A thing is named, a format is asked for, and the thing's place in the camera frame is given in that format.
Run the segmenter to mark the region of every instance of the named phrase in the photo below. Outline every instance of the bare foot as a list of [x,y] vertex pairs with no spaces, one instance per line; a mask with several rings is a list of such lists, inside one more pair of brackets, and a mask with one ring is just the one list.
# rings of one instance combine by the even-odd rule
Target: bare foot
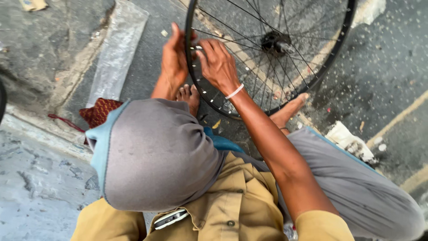
[[188,84],[181,87],[177,92],[177,101],[185,101],[189,104],[190,113],[196,117],[199,109],[199,92],[195,85],[190,88]]
[[285,105],[284,108],[270,116],[270,119],[276,124],[278,128],[281,129],[284,135],[290,134],[289,130],[285,129],[285,124],[287,124],[289,119],[295,116],[297,112],[303,107],[308,97],[308,93],[302,93],[296,99]]

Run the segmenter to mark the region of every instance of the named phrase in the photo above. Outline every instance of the wheel hub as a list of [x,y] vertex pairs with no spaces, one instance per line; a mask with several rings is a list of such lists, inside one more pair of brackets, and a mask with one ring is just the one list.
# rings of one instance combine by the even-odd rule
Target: wheel hub
[[294,53],[290,36],[277,31],[268,32],[263,36],[262,48],[277,57]]

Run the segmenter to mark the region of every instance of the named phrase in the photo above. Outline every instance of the red patterned cloth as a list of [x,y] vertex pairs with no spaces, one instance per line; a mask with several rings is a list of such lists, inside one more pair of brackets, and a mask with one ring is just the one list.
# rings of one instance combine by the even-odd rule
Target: red patterned cloth
[[79,114],[89,124],[89,128],[95,128],[107,120],[110,111],[119,108],[123,102],[98,98],[95,105],[91,108],[79,110]]

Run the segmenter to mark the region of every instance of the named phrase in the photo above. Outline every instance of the rubber band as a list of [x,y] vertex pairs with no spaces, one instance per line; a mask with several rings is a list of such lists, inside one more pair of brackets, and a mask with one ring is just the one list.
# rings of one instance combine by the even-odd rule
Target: rubber band
[[232,94],[228,95],[226,97],[226,99],[230,99],[232,98],[234,95],[236,95],[240,90],[242,90],[242,88],[244,87],[244,84],[241,84],[241,86],[238,87],[238,89],[236,89]]

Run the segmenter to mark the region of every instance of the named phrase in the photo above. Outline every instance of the smartphone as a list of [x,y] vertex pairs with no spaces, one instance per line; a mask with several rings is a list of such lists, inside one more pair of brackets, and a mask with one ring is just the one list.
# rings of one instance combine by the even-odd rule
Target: smartphone
[[155,230],[163,229],[164,227],[180,221],[187,216],[189,216],[189,213],[184,208],[179,208],[172,213],[165,214],[155,222]]

